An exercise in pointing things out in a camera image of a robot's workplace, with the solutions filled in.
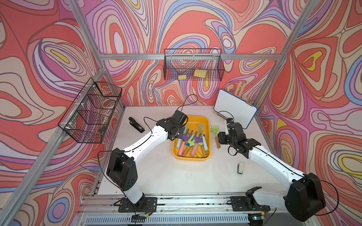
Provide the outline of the green hand rake wooden handle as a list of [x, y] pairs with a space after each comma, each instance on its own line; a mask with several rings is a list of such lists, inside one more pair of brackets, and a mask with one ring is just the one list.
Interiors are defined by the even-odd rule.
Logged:
[[214, 136], [215, 136], [215, 142], [216, 142], [216, 146], [217, 146], [218, 149], [221, 148], [219, 138], [218, 138], [219, 131], [220, 131], [219, 126], [210, 126], [210, 132], [212, 132], [214, 134]]

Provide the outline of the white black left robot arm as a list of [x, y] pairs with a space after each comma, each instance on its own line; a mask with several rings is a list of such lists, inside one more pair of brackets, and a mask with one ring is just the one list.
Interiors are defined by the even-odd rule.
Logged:
[[167, 140], [181, 138], [188, 116], [176, 110], [171, 117], [160, 119], [148, 134], [129, 147], [111, 151], [105, 175], [122, 191], [124, 200], [140, 212], [149, 206], [137, 185], [138, 163], [153, 149]]

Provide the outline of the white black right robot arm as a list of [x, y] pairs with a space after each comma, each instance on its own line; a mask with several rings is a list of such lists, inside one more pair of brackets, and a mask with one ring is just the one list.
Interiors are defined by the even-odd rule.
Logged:
[[321, 180], [313, 173], [305, 174], [289, 166], [257, 140], [247, 138], [240, 123], [228, 123], [226, 131], [219, 132], [217, 137], [221, 145], [228, 145], [236, 153], [259, 164], [285, 187], [284, 191], [268, 191], [260, 186], [249, 189], [245, 201], [250, 210], [272, 206], [305, 222], [325, 208]]

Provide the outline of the blue hand rake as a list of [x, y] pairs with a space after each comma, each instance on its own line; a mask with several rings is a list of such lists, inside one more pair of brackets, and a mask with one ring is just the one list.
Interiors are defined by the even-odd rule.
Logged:
[[201, 123], [201, 124], [199, 125], [200, 137], [201, 137], [201, 139], [202, 139], [202, 141], [203, 141], [203, 146], [204, 146], [205, 151], [209, 151], [208, 145], [207, 145], [207, 142], [206, 142], [206, 138], [205, 138], [205, 135], [204, 135], [204, 133], [203, 133], [203, 129], [204, 129], [204, 128], [205, 128], [204, 125]]

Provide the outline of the purple hand rake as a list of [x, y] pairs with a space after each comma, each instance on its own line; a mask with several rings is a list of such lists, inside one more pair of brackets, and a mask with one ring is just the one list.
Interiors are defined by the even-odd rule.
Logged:
[[200, 138], [197, 136], [197, 134], [194, 136], [194, 140], [195, 140], [195, 146], [193, 147], [193, 150], [190, 154], [191, 157], [194, 158], [203, 158], [204, 155], [201, 152], [201, 145], [200, 145]]

